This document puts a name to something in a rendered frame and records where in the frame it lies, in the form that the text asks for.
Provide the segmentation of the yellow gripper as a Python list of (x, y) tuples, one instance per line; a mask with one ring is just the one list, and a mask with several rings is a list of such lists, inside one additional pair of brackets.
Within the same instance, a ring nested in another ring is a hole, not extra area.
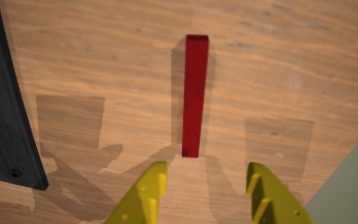
[[(157, 224), (160, 196), (166, 195), (168, 163), (156, 161), (136, 180), (103, 224)], [(266, 166), (250, 162), (246, 195), (253, 224), (314, 224), (311, 216)]]

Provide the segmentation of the red rod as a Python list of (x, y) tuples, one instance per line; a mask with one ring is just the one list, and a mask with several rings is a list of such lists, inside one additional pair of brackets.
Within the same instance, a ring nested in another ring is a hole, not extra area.
[(182, 157), (199, 155), (208, 50), (208, 35), (186, 35)]

